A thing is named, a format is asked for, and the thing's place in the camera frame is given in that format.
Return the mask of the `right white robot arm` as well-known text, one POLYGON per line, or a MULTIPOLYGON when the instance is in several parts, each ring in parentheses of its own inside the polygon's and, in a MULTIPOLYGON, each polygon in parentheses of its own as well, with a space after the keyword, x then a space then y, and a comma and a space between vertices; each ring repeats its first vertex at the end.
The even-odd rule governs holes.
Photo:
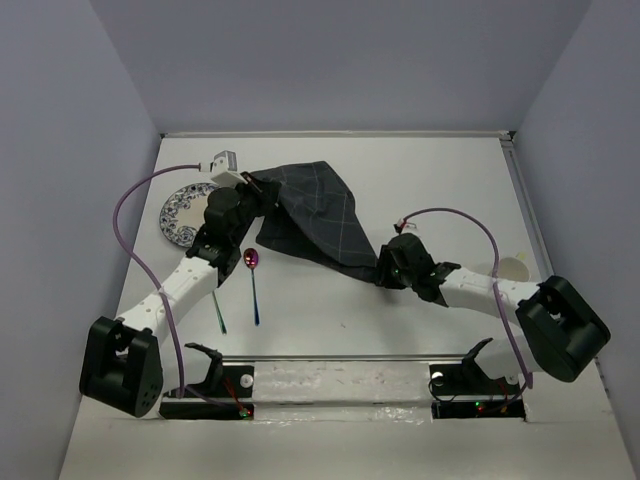
POLYGON ((435 262, 409 233, 382 246, 376 283, 409 288, 423 301, 502 322, 506 339, 483 339, 462 361, 460 379, 473 392, 536 372, 571 383, 611 339, 609 328, 565 278, 552 275, 540 283, 494 279, 456 263, 435 262))

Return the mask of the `dark checked cloth napkin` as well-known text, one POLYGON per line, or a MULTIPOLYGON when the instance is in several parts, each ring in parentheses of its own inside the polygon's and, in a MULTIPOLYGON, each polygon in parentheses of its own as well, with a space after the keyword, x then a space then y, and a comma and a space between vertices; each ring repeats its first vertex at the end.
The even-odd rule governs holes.
POLYGON ((350 188, 326 162, 254 171, 280 184, 278 208, 264 217, 258 245, 373 284, 377 255, 357 217, 350 188))

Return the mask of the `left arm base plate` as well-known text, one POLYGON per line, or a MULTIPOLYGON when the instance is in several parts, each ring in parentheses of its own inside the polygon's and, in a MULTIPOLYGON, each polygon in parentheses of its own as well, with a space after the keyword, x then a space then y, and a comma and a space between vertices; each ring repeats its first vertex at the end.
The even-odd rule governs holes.
POLYGON ((158 415, 165 420, 250 421, 254 419, 253 388, 255 367, 247 363, 227 363, 223 355, 197 343, 187 343, 186 351, 197 352, 207 367, 201 379, 179 390, 167 391, 161 399, 158 415))

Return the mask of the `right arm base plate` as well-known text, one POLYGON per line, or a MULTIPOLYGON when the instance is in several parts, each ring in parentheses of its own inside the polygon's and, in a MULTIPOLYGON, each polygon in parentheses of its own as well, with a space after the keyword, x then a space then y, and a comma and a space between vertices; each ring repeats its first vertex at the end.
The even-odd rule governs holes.
POLYGON ((476 357, 492 338, 479 342, 458 363, 429 366, 428 391, 435 420, 526 419, 524 385, 509 384, 505 377, 490 379, 476 357))

